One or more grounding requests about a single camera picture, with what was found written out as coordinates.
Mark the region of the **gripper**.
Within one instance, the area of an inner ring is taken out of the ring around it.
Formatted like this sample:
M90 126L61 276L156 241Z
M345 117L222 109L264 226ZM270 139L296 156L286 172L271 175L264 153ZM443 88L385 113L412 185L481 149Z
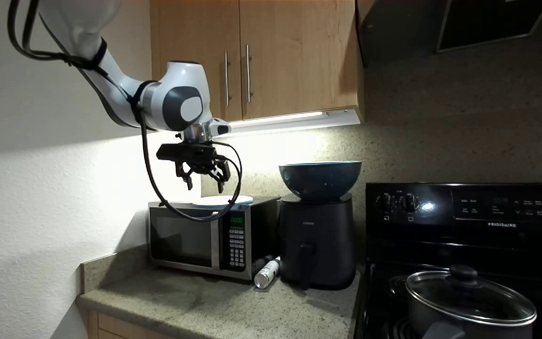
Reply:
M204 159L186 159L177 157L175 163L175 174L187 185L188 191L193 189L191 175L208 175L217 182L218 193L223 193L224 184L231 178L231 169L226 157L213 157Z

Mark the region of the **clear lid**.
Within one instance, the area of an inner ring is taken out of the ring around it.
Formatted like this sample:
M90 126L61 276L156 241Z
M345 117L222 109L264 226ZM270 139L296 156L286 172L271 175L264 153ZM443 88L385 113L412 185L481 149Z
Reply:
M201 207L223 208L228 204L244 205L250 204L254 198L247 195L239 195L235 198L232 195L214 195L200 198L194 198L191 204Z

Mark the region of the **dark blue bowl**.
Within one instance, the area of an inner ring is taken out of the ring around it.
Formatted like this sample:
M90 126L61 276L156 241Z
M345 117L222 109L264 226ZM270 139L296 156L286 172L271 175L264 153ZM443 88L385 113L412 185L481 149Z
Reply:
M290 193L306 201L336 201L359 179L363 161L315 161L278 166Z

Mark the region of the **glass pot lid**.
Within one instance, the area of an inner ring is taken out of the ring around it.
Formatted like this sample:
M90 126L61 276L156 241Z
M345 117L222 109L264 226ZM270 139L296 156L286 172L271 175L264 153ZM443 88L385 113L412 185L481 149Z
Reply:
M531 323L538 316L529 298L479 277L474 268L465 265L411 274L405 288L422 305L468 322L518 326Z

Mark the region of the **microwave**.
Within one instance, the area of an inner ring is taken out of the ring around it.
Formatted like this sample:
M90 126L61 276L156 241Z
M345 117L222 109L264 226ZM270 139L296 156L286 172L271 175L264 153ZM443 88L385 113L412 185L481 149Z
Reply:
M183 218L159 202L148 206L148 252L151 262L186 272L252 281L279 255L279 197L258 196L236 204L209 222L222 206L174 203L196 220Z

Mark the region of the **microwave door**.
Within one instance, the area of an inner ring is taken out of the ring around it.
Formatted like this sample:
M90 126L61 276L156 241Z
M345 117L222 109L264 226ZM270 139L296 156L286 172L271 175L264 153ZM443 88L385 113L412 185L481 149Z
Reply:
M195 272L219 269L219 219L194 221L152 204L148 221L149 256L153 262Z

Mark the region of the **under-cabinet light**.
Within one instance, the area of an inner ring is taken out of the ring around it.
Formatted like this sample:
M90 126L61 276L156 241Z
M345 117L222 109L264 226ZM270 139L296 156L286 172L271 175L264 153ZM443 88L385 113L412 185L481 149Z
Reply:
M354 109L316 111L231 122L230 133L222 137L240 137L268 133L322 129L358 125L364 119Z

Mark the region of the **white bottle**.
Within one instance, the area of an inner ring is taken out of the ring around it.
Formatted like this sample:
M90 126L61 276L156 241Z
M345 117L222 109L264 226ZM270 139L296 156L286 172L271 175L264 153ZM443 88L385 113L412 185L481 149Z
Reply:
M264 290L275 280L280 272L280 256L264 256L257 262L260 270L255 274L253 281L256 288Z

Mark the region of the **cabinet door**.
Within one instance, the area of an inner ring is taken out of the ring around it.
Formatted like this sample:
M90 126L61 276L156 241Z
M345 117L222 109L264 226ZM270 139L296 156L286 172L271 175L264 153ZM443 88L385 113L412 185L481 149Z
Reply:
M243 118L354 109L364 119L355 13L355 0L239 0Z
M239 0L150 0L152 74L164 75L170 61L204 67L213 116L243 118ZM228 51L230 105L224 103L223 61Z

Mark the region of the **black air fryer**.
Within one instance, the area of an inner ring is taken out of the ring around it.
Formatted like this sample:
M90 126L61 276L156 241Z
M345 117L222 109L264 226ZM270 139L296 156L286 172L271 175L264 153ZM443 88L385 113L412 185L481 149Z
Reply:
M351 193L336 201L278 201L280 278L302 290L342 290L356 275Z

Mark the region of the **wooden drawer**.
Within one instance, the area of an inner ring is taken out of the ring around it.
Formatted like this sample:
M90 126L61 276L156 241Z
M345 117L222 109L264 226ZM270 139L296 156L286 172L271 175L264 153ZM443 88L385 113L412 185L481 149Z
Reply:
M173 339L95 310L82 311L88 339Z

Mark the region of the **burner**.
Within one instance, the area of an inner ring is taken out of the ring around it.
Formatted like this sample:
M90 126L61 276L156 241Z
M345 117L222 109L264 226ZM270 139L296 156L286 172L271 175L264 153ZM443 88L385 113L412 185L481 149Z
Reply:
M385 322L381 328L381 339L419 339L408 318Z
M408 275L395 275L389 279L389 293L394 298L419 298L419 277L423 272Z

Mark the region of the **steel pot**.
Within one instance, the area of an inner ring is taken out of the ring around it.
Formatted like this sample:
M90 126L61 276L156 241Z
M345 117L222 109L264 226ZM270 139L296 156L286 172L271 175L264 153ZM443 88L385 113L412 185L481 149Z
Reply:
M421 339L533 339L536 319L524 325L487 325L451 317L408 298L408 318Z

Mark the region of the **black stove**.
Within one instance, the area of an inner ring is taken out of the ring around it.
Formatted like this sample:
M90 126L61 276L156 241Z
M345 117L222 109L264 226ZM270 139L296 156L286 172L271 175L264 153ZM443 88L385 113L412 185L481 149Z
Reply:
M393 212L376 198L394 196ZM401 199L419 197L406 213ZM385 322L407 317L407 299L389 279L463 264L520 292L536 306L533 338L542 339L542 183L367 183L366 267L354 339L381 339Z

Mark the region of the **range hood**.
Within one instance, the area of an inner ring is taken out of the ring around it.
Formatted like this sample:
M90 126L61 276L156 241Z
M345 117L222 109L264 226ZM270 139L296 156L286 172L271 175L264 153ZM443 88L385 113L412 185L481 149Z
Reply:
M363 65L533 36L542 0L375 0L359 26Z

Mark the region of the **wooden wall cabinet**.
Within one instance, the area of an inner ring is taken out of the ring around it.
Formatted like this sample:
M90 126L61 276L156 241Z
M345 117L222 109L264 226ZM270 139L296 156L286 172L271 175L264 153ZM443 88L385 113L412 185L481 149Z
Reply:
M356 0L149 0L152 74L202 64L226 121L308 112L364 121Z

